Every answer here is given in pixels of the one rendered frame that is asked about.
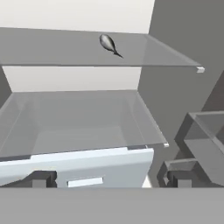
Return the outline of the grey fridge door bin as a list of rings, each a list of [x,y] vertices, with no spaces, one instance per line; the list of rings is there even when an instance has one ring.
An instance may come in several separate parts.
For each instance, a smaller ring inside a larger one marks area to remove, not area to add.
[[[164,161],[157,173],[157,181],[160,187],[166,187],[169,179],[167,178],[168,171],[191,171],[196,165],[195,158],[184,158]]]
[[[224,186],[224,111],[187,113],[175,141],[213,183]]]

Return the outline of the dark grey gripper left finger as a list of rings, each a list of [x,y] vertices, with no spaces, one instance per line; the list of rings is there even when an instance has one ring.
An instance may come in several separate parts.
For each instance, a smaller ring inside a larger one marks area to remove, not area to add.
[[[10,182],[3,187],[56,188],[56,171],[33,171],[23,179]]]

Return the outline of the white fridge drawer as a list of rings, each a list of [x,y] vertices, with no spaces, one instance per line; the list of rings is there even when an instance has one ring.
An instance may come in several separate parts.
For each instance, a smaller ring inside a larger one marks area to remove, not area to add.
[[[33,155],[25,160],[0,162],[0,186],[25,178],[34,171],[56,171],[59,188],[75,179],[103,178],[101,185],[81,187],[142,187],[151,168],[152,148],[113,148]]]

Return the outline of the grey fish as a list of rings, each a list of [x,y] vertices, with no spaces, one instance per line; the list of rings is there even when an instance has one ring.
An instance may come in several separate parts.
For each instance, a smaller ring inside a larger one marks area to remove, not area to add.
[[[116,45],[114,40],[107,34],[101,34],[99,37],[100,44],[106,50],[111,51],[114,55],[122,57],[122,55],[116,50]]]

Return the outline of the glass fridge shelf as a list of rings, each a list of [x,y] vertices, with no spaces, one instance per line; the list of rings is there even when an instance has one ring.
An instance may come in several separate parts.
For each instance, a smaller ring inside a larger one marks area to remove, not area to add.
[[[0,65],[25,67],[205,68],[148,34],[111,32],[117,55],[103,48],[98,31],[0,27]]]
[[[0,161],[166,143],[136,90],[13,93],[0,108]]]

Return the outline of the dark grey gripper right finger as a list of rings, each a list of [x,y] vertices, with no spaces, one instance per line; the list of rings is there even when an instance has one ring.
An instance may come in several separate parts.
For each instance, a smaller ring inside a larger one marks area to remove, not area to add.
[[[215,184],[208,180],[200,180],[192,171],[168,171],[167,172],[169,187],[176,188],[203,188],[203,187],[218,187],[221,185]]]

